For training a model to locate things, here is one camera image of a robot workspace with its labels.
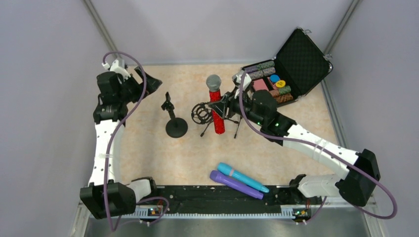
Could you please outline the shock mount tripod stand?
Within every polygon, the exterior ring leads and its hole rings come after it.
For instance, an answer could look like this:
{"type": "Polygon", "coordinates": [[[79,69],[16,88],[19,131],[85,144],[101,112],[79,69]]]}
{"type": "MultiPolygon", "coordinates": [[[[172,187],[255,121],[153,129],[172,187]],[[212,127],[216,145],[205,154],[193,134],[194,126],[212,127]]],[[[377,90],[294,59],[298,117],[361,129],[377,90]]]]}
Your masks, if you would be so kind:
{"type": "MultiPolygon", "coordinates": [[[[214,119],[212,116],[212,112],[210,108],[207,106],[209,102],[202,102],[195,105],[191,111],[191,119],[194,123],[198,125],[206,125],[205,129],[200,134],[200,137],[205,135],[210,124],[214,123],[214,119]]],[[[227,115],[226,112],[221,116],[223,120],[230,121],[234,123],[235,120],[231,119],[231,116],[227,115]]]]}

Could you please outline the red glitter microphone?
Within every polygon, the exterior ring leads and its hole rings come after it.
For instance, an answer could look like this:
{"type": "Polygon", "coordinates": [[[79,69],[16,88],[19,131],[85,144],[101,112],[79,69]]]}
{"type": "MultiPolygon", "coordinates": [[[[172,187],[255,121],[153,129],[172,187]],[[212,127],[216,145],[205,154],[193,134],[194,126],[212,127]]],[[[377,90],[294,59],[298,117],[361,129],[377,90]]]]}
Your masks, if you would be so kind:
{"type": "Polygon", "coordinates": [[[210,108],[212,109],[212,118],[214,122],[214,130],[216,134],[221,135],[225,132],[225,123],[222,118],[223,107],[220,106],[221,100],[220,86],[221,78],[218,75],[210,75],[207,77],[206,85],[209,90],[210,108]]]}

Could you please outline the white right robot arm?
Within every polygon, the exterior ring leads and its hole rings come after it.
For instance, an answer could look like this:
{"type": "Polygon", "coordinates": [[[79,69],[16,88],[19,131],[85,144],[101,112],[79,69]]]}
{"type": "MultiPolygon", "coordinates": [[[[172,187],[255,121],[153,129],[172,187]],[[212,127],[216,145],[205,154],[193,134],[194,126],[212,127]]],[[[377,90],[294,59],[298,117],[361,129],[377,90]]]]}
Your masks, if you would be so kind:
{"type": "Polygon", "coordinates": [[[333,175],[299,175],[291,181],[306,197],[342,197],[348,203],[364,207],[370,199],[380,172],[375,153],[361,152],[331,143],[303,128],[277,110],[276,100],[266,90],[256,91],[252,98],[238,92],[227,92],[211,100],[209,107],[222,118],[241,115],[260,126],[260,132],[271,142],[297,150],[331,169],[333,175]]]}

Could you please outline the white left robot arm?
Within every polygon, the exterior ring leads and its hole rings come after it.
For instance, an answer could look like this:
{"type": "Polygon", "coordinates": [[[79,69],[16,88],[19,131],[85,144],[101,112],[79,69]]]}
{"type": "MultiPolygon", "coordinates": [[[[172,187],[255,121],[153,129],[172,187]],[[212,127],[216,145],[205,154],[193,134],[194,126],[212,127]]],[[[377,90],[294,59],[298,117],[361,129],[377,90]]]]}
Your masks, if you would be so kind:
{"type": "Polygon", "coordinates": [[[135,72],[143,80],[138,83],[132,74],[104,72],[96,77],[100,93],[93,112],[96,131],[96,147],[91,177],[86,187],[80,189],[80,199],[96,219],[132,214],[137,203],[156,190],[152,177],[121,182],[121,143],[126,126],[128,103],[138,102],[141,95],[149,96],[162,81],[135,72]]]}

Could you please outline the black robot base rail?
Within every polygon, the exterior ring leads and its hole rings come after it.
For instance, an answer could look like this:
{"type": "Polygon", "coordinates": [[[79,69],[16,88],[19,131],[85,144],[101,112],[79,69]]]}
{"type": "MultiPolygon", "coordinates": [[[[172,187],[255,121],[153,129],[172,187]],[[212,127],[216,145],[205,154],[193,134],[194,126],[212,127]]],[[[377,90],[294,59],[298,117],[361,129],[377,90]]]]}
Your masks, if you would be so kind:
{"type": "Polygon", "coordinates": [[[228,186],[158,186],[151,197],[169,202],[165,218],[280,218],[310,217],[321,197],[306,198],[297,188],[269,185],[269,193],[256,199],[228,186]]]}

